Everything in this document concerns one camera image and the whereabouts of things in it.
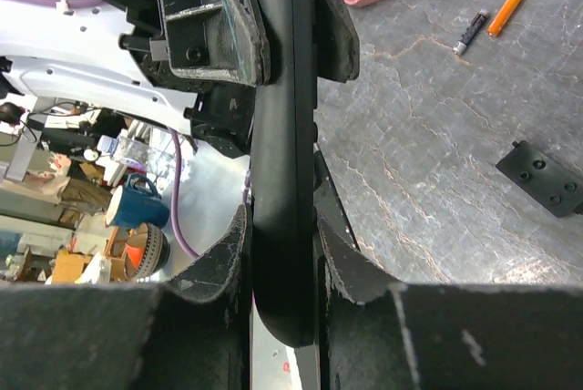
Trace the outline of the black battery cover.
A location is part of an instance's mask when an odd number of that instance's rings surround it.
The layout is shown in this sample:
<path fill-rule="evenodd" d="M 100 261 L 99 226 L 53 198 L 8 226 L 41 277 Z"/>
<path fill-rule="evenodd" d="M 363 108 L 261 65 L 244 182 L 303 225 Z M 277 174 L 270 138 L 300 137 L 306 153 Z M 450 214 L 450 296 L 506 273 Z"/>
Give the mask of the black battery cover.
<path fill-rule="evenodd" d="M 581 215 L 582 178 L 526 140 L 512 145 L 496 168 L 556 218 Z"/>

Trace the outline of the black remote control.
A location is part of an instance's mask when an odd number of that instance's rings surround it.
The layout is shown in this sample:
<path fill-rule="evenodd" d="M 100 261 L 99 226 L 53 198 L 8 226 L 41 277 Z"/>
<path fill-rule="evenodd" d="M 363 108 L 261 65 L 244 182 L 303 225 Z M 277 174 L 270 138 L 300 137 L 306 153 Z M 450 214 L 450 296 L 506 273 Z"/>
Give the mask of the black remote control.
<path fill-rule="evenodd" d="M 256 93 L 251 145 L 255 303 L 271 334 L 313 342 L 313 0 L 259 0 L 271 80 Z"/>

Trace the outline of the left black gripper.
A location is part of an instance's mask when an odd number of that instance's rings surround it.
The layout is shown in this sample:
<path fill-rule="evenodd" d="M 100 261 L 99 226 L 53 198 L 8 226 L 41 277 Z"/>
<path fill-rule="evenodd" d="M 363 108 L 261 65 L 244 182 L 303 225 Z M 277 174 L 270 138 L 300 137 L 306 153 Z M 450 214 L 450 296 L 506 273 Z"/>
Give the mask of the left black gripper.
<path fill-rule="evenodd" d="M 129 49 L 163 87 L 196 94 L 182 114 L 190 135 L 222 155 L 249 154 L 255 92 L 271 76 L 271 52 L 258 0 L 154 0 L 148 39 Z M 352 81 L 360 40 L 344 0 L 314 0 L 318 76 Z"/>

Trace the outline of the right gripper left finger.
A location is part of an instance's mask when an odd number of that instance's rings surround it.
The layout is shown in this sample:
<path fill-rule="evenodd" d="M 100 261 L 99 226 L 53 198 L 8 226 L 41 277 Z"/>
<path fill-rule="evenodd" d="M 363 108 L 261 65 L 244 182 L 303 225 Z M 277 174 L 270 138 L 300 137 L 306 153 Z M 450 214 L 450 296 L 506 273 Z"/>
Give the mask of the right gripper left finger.
<path fill-rule="evenodd" d="M 4 389 L 247 389 L 251 211 L 166 282 L 1 291 Z"/>

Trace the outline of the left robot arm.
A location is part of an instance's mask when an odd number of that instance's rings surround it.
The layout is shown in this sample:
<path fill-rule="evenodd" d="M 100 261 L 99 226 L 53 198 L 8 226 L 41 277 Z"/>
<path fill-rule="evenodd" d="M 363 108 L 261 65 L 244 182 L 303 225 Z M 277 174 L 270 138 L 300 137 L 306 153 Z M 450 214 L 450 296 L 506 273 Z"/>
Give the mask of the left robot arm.
<path fill-rule="evenodd" d="M 255 97 L 359 74 L 343 0 L 1 0 L 1 89 L 249 153 Z"/>

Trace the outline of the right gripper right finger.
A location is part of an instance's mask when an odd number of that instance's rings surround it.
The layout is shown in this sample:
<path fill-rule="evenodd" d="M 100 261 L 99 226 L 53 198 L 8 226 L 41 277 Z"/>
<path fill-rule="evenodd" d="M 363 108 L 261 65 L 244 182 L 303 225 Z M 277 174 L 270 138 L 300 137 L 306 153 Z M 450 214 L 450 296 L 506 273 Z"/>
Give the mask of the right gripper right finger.
<path fill-rule="evenodd" d="M 402 282 L 359 250 L 314 155 L 316 334 L 323 389 L 579 389 L 582 291 Z"/>

